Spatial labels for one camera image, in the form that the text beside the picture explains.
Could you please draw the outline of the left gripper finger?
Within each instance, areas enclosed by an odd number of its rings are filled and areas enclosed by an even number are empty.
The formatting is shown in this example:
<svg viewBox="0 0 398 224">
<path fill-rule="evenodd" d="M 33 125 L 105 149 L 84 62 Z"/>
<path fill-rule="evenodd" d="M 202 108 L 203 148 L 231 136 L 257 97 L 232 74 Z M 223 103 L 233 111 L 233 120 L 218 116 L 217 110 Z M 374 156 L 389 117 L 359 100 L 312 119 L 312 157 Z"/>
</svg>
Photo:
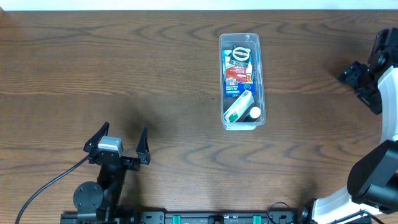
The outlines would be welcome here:
<svg viewBox="0 0 398 224">
<path fill-rule="evenodd" d="M 147 128 L 144 128 L 141 134 L 140 140 L 136 147 L 136 154 L 141 164 L 145 165 L 150 164 L 150 152 L 149 152 L 149 145 L 147 142 Z"/>
<path fill-rule="evenodd" d="M 98 144 L 102 137 L 108 135 L 108 130 L 109 130 L 109 123 L 106 121 L 104 125 L 94 134 L 84 145 L 83 150 L 85 152 L 91 152 L 92 150 L 95 150 L 98 148 Z"/>
</svg>

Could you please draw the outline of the blue Kool Fever box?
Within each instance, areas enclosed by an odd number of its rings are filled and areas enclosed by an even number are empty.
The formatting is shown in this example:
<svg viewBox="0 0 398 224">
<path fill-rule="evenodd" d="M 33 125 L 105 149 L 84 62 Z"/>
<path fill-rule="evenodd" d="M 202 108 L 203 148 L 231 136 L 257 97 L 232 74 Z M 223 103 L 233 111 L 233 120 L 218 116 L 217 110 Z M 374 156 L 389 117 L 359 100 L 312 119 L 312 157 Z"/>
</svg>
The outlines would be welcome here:
<svg viewBox="0 0 398 224">
<path fill-rule="evenodd" d="M 222 68 L 222 77 L 223 77 L 223 84 L 224 84 L 224 95 L 226 97 L 239 97 L 245 90 L 249 90 L 254 95 L 255 90 L 255 78 L 254 72 L 252 68 L 251 76 L 252 82 L 251 83 L 239 83 L 239 82 L 225 82 L 224 80 L 224 65 L 226 62 L 230 61 L 231 50 L 223 50 L 221 53 L 221 68 Z M 250 58 L 249 63 L 252 66 L 252 56 Z"/>
</svg>

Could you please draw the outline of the dark bottle white cap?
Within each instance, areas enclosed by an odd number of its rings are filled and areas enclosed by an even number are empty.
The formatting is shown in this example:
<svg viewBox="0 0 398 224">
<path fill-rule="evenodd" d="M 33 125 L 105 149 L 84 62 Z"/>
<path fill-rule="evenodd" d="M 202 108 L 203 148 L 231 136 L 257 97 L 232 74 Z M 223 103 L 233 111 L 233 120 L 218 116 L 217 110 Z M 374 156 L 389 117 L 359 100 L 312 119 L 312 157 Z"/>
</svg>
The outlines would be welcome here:
<svg viewBox="0 0 398 224">
<path fill-rule="evenodd" d="M 250 109 L 249 113 L 244 117 L 243 121 L 248 123 L 256 122 L 261 116 L 261 109 L 254 106 Z"/>
</svg>

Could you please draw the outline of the white green medicine box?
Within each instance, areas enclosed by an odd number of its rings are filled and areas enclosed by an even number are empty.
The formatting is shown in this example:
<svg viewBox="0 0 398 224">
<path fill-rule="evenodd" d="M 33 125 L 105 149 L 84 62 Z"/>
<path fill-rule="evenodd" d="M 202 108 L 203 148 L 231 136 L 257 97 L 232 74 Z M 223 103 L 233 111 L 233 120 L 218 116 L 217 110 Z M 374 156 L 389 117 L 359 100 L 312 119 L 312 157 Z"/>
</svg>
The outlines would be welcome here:
<svg viewBox="0 0 398 224">
<path fill-rule="evenodd" d="M 228 123 L 235 123 L 254 103 L 252 92 L 245 90 L 238 99 L 224 112 L 223 119 Z"/>
</svg>

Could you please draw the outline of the red small box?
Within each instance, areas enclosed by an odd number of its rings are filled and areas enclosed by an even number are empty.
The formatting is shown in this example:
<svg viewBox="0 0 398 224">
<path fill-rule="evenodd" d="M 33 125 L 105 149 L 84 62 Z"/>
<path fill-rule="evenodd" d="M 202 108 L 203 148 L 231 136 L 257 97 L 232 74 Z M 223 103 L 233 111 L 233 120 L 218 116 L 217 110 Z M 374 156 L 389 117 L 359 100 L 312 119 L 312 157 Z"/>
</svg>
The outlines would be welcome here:
<svg viewBox="0 0 398 224">
<path fill-rule="evenodd" d="M 224 65 L 224 80 L 225 82 L 251 83 L 251 72 L 252 66 L 250 63 L 247 67 L 242 67 L 226 62 Z"/>
</svg>

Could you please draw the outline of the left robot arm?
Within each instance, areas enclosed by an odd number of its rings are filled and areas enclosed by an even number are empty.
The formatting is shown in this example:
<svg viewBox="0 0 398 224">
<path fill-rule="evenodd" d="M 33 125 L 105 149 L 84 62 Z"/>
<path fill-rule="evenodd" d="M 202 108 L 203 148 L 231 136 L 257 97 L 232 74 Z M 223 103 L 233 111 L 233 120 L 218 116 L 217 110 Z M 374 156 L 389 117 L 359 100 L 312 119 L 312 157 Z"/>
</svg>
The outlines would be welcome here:
<svg viewBox="0 0 398 224">
<path fill-rule="evenodd" d="M 87 181 L 77 187 L 73 203 L 77 208 L 76 223 L 136 223 L 134 213 L 119 206 L 127 171 L 139 171 L 150 163 L 147 129 L 142 131 L 136 147 L 136 157 L 123 155 L 123 142 L 108 136 L 109 123 L 84 145 L 87 161 L 101 167 L 97 181 Z"/>
</svg>

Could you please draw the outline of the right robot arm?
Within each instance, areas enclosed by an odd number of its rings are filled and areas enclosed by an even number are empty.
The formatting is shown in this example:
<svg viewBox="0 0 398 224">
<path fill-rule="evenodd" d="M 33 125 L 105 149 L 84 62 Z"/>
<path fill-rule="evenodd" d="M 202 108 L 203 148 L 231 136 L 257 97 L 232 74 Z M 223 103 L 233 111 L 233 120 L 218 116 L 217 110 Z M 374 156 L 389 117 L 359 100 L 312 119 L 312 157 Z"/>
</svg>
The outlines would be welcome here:
<svg viewBox="0 0 398 224">
<path fill-rule="evenodd" d="M 382 116 L 380 144 L 351 169 L 345 187 L 303 208 L 300 223 L 380 223 L 397 212 L 397 29 L 380 30 L 366 64 L 339 77 L 374 114 Z"/>
</svg>

